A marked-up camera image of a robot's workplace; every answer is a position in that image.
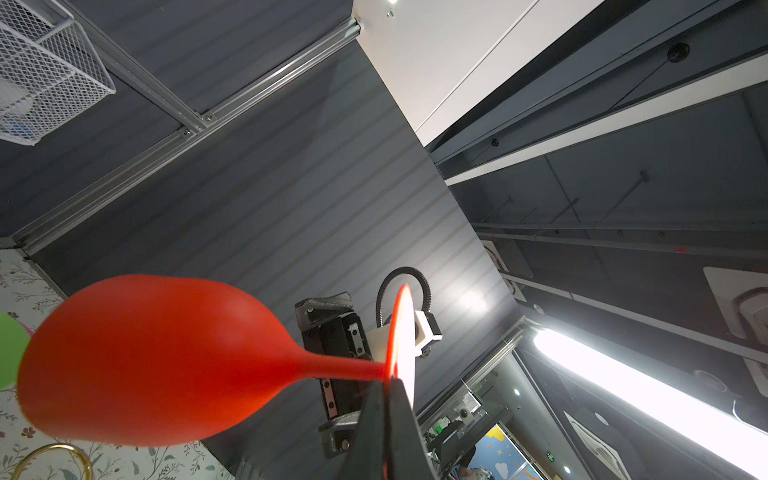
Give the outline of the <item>red wine glass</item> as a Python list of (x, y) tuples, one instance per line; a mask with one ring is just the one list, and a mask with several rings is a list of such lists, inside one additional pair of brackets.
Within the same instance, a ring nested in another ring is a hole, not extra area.
[(227, 430), (290, 385), (338, 372), (414, 390), (414, 307), (396, 297), (384, 363), (300, 347), (276, 316), (230, 285), (124, 275), (64, 300), (23, 355), (24, 416), (52, 437), (172, 446)]

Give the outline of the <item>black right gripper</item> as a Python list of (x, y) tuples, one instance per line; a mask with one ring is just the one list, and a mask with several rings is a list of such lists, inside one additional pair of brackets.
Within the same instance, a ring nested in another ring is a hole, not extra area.
[[(304, 299), (295, 305), (295, 316), (307, 351), (336, 360), (372, 359), (349, 293)], [(324, 456), (333, 459), (352, 446), (369, 382), (333, 371), (320, 376), (319, 384), (327, 421), (318, 427), (318, 433)]]

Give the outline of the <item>green wine glass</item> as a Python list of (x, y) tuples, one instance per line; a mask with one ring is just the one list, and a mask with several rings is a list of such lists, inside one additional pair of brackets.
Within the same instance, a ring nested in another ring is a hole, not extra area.
[(31, 332), (27, 327), (10, 315), (1, 313), (1, 389), (6, 389), (16, 383), (20, 364), (30, 339)]

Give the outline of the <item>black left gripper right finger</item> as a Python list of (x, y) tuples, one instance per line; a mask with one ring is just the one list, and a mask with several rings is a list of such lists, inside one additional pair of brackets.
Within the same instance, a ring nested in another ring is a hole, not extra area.
[(388, 478), (436, 479), (405, 385), (396, 378), (388, 387)]

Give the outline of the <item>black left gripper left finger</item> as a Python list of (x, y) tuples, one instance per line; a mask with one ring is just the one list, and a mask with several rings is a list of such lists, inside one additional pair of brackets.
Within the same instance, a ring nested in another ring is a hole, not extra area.
[(385, 478), (384, 385), (373, 381), (368, 389), (352, 447), (338, 475), (339, 480)]

